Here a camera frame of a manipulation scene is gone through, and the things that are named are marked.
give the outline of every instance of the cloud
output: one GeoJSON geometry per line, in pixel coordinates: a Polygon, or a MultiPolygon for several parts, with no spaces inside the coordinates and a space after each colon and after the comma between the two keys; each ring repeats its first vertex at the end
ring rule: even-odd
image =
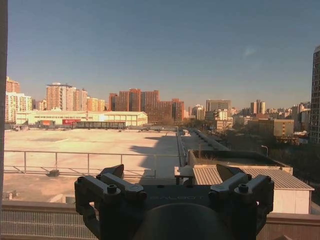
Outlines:
{"type": "Polygon", "coordinates": [[[247,58],[257,52],[257,49],[253,46],[247,46],[244,50],[243,57],[247,58]]]}

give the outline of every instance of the street lamp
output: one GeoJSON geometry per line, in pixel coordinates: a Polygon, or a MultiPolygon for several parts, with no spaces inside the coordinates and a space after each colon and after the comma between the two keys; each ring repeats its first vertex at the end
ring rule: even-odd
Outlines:
{"type": "Polygon", "coordinates": [[[268,150],[269,150],[268,147],[265,145],[261,145],[261,147],[266,149],[266,156],[268,157],[268,150]]]}

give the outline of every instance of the concrete roof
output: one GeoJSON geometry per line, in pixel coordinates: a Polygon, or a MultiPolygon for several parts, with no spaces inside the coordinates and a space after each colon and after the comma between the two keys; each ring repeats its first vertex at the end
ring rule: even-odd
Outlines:
{"type": "MultiPolygon", "coordinates": [[[[260,175],[270,176],[274,181],[274,189],[281,190],[307,190],[313,191],[314,188],[305,184],[298,178],[280,169],[262,169],[262,168],[241,168],[245,173],[251,174],[253,178],[260,175]]],[[[193,168],[196,184],[213,185],[220,184],[222,180],[217,168],[213,167],[195,167],[193,168]]]]}

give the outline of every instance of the warehouse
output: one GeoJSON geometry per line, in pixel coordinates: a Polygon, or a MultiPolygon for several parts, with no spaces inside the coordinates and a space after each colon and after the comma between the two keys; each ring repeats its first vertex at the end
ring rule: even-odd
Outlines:
{"type": "Polygon", "coordinates": [[[39,121],[54,121],[56,126],[72,125],[75,122],[125,123],[125,126],[143,126],[148,116],[143,111],[30,111],[18,112],[16,124],[36,125],[39,121]]]}

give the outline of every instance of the red sign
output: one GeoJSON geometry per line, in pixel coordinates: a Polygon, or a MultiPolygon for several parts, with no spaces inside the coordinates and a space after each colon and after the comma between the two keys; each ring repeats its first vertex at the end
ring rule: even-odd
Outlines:
{"type": "Polygon", "coordinates": [[[63,125],[72,125],[73,123],[80,122],[80,119],[62,119],[63,125]]]}

